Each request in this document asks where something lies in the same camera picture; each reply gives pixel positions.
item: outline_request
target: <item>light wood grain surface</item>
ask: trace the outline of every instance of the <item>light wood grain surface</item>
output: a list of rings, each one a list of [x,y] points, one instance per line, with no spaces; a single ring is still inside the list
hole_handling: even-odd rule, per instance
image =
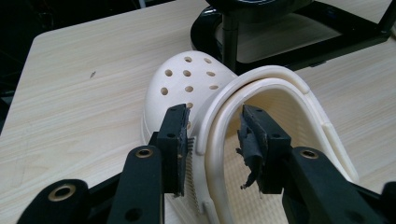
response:
[[[327,2],[378,22],[390,1]],[[0,136],[0,223],[15,223],[50,183],[79,178],[92,187],[121,171],[141,144],[150,78],[191,49],[190,28],[205,6],[179,0],[35,39]],[[361,185],[379,192],[396,180],[396,41],[296,73],[324,107]],[[167,218],[178,223],[169,209]]]

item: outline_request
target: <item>black metal frame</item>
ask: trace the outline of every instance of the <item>black metal frame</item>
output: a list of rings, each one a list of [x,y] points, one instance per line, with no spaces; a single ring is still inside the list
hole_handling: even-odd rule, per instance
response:
[[[21,215],[22,223],[164,223],[165,193],[183,195],[189,109],[168,109],[148,146],[133,149],[122,173],[88,189],[77,179],[43,189]],[[290,146],[287,133],[262,109],[244,105],[241,148],[264,194],[280,194],[289,223],[396,223],[396,182],[381,195],[347,182],[322,152]]]
[[[396,182],[378,195],[351,184],[326,155],[309,147],[290,146],[291,138],[262,109],[244,105],[241,148],[236,150],[264,194],[280,194],[289,223],[396,223]]]
[[[298,70],[387,41],[396,21],[396,0],[392,0],[378,24],[320,2],[313,2],[294,13],[319,21],[341,35],[253,63],[240,63],[236,60],[238,21],[207,7],[191,27],[191,42],[195,49],[223,62],[237,75],[269,64]],[[216,28],[222,21],[223,46],[215,38]]]
[[[97,186],[78,179],[47,186],[18,223],[164,223],[163,195],[184,195],[189,113],[186,105],[170,107],[148,145],[133,149],[122,173]]]

